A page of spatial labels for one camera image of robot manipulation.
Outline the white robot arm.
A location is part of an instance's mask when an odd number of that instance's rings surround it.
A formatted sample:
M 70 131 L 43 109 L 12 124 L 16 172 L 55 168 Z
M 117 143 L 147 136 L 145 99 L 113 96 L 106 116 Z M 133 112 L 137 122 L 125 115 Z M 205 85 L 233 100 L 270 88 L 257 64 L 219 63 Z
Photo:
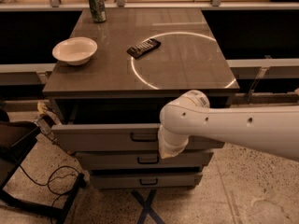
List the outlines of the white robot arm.
M 188 91 L 165 105 L 158 131 L 162 158 L 180 154 L 191 136 L 299 161 L 299 106 L 211 108 L 198 90 Z

